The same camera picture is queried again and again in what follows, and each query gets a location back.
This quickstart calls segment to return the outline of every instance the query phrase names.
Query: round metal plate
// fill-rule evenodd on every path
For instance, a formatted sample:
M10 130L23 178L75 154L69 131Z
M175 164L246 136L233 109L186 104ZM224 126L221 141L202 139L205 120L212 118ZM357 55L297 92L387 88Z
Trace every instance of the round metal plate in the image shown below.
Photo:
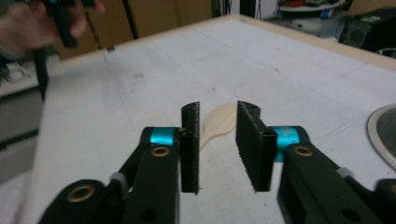
M396 105L377 109L368 119L367 133L375 150L396 171Z

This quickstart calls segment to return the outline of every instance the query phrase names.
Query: blue band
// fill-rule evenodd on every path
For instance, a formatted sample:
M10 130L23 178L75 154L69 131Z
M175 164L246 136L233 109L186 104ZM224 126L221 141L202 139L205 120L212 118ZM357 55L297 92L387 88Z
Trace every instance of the blue band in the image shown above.
M153 128L150 143L172 146L174 144L175 128Z
M274 126L274 131L277 134L276 144L277 144L277 154L276 161L283 161L283 151L288 145L294 143L300 143L300 136L297 130L291 126Z

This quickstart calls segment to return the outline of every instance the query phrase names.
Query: person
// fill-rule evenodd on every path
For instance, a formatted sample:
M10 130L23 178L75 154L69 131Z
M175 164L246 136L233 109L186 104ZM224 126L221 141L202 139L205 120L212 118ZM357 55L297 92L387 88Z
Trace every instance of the person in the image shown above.
M94 10L105 13L100 0L93 2ZM74 37L81 36L87 27L81 8L81 1L76 0L76 5L68 9L73 22L70 34ZM18 58L27 50L46 47L59 38L55 23L41 1L15 3L0 18L0 55L3 58Z

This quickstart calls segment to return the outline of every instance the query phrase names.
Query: tabletop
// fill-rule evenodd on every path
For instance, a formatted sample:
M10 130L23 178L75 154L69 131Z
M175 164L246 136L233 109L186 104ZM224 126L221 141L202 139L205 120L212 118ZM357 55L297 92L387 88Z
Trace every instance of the tabletop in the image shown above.
M100 51L50 69L31 187L22 223L37 223L66 185L105 184L144 127L180 126L180 108L201 118L224 103L262 109L270 126L305 127L312 143L372 189L396 173L375 153L366 122L396 102L396 62L242 16L205 21ZM255 193L235 132L200 154L200 192L180 194L180 223L282 223L272 190Z

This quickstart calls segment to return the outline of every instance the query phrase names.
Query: human hand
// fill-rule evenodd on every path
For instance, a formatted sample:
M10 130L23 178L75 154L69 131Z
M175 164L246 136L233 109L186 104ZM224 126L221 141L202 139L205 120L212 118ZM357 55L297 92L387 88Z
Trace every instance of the human hand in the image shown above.
M105 12L100 0L94 0L94 5L96 11ZM68 11L72 19L70 34L79 37L87 26L81 1L77 0ZM16 3L8 9L7 15L0 18L0 46L15 54L46 47L56 39L59 39L57 28L41 1Z

